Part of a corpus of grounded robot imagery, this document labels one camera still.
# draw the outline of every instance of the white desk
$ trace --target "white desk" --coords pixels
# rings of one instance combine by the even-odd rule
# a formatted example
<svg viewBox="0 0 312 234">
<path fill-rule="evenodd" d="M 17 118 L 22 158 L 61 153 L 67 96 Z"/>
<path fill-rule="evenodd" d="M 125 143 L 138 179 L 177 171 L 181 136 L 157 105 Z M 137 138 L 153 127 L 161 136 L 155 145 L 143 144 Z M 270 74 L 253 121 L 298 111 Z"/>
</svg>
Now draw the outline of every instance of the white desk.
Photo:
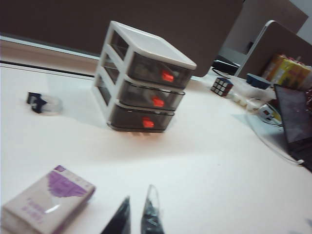
<svg viewBox="0 0 312 234">
<path fill-rule="evenodd" d="M 65 234 L 100 233 L 127 195 L 140 233 L 149 184 L 167 234 L 311 233 L 312 174 L 260 142 L 244 109 L 205 87 L 209 75 L 190 81 L 165 133 L 141 134 L 105 124 L 90 80 L 0 69 L 1 204 L 60 164 L 97 186 Z M 63 114 L 32 112 L 29 91 L 62 99 Z"/>
</svg>

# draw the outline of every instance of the drawer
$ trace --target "drawer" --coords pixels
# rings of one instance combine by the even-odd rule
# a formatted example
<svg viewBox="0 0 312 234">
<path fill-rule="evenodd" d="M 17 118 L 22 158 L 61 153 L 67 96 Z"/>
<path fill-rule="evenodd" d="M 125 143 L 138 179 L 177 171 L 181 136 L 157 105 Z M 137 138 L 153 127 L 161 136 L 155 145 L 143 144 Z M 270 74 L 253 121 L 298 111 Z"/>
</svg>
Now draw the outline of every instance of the drawer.
<svg viewBox="0 0 312 234">
<path fill-rule="evenodd" d="M 128 76 L 133 79 L 184 89 L 192 73 L 192 70 L 156 61 L 135 53 Z"/>
<path fill-rule="evenodd" d="M 108 125 L 120 131 L 162 132 L 173 115 L 173 112 L 143 111 L 115 105 Z"/>
<path fill-rule="evenodd" d="M 124 81 L 119 101 L 125 105 L 175 111 L 184 92 L 172 92 Z"/>
</svg>

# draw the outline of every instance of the laptop screen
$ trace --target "laptop screen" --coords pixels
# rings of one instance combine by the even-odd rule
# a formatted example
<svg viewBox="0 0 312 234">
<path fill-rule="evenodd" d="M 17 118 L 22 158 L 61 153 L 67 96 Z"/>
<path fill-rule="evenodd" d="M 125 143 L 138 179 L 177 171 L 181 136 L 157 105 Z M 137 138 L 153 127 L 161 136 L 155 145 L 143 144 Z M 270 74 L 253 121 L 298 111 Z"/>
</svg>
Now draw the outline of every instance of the laptop screen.
<svg viewBox="0 0 312 234">
<path fill-rule="evenodd" d="M 312 115 L 307 108 L 305 92 L 275 86 L 288 143 L 312 137 Z"/>
</svg>

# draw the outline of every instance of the rubik's cube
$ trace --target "rubik's cube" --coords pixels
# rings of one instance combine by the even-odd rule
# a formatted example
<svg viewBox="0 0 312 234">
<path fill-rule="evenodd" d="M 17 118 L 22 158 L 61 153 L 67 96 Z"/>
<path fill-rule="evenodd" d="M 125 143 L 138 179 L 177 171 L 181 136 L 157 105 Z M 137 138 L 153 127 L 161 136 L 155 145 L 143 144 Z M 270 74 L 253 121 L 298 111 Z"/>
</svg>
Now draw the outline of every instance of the rubik's cube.
<svg viewBox="0 0 312 234">
<path fill-rule="evenodd" d="M 232 87 L 233 84 L 228 79 L 219 77 L 215 80 L 214 85 L 211 87 L 211 91 L 224 97 L 229 93 Z"/>
</svg>

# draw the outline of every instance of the red drawer handle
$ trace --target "red drawer handle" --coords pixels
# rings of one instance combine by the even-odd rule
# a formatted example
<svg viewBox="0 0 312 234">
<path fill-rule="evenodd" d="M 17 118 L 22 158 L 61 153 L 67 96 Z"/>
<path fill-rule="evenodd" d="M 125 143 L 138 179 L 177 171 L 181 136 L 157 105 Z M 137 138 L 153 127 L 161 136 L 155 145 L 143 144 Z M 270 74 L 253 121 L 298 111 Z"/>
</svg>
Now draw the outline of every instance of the red drawer handle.
<svg viewBox="0 0 312 234">
<path fill-rule="evenodd" d="M 161 71 L 161 76 L 162 76 L 162 79 L 165 80 L 165 81 L 168 81 L 168 82 L 173 82 L 174 81 L 174 76 L 171 75 L 168 71 L 166 70 L 162 70 Z"/>
<path fill-rule="evenodd" d="M 157 106 L 157 107 L 163 107 L 165 104 L 165 102 L 157 96 L 153 96 L 152 101 L 153 101 L 154 106 Z"/>
<path fill-rule="evenodd" d="M 154 128 L 154 122 L 149 117 L 142 117 L 144 128 Z"/>
</svg>

